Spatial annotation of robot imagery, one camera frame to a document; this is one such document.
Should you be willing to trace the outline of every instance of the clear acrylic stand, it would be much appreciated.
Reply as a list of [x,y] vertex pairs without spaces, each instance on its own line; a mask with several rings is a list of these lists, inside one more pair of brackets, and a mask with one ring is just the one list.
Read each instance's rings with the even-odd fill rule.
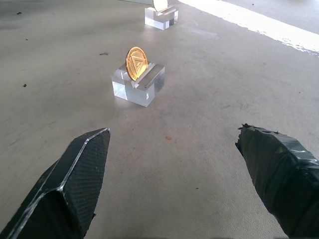
[[148,62],[147,70],[133,81],[125,64],[118,68],[112,75],[114,95],[147,107],[164,85],[165,67]]
[[155,8],[145,8],[145,24],[165,30],[177,23],[178,8],[168,6],[168,8],[157,12]]

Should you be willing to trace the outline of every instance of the coin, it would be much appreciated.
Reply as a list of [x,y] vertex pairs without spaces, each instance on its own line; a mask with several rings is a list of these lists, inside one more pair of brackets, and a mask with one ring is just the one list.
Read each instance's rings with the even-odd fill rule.
[[156,11],[163,11],[168,7],[167,0],[153,0],[153,6]]
[[137,46],[132,47],[126,55],[125,66],[129,77],[136,81],[148,68],[148,60],[144,51]]

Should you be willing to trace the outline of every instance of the coin emblem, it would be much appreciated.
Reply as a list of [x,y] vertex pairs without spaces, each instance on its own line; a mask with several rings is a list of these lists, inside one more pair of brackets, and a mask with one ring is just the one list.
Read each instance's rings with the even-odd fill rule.
[[168,7],[167,0],[153,0],[153,6],[156,11],[163,11]]
[[126,56],[125,66],[129,77],[136,81],[148,68],[148,60],[144,51],[139,47],[131,48]]

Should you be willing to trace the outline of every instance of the triangle symbol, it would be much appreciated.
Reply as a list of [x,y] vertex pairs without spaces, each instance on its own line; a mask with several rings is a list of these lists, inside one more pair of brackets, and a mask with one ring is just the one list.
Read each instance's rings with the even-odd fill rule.
[[140,74],[141,68],[143,66],[143,64],[142,64],[143,61],[144,61],[144,58],[141,58],[138,56],[132,56],[133,66],[134,66],[134,69],[135,69],[135,72],[137,75]]

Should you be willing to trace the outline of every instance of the gray floor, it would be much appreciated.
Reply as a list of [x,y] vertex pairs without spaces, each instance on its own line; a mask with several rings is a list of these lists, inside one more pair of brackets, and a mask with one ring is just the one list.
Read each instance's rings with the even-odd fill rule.
[[[254,7],[318,30],[318,9],[296,11],[317,1],[270,2]],[[0,230],[73,138],[110,127],[87,239],[285,236],[234,143],[247,122],[319,157],[319,58],[174,3],[179,23],[160,31],[142,4],[0,0]],[[132,46],[166,66],[148,108],[113,96],[110,75]]]

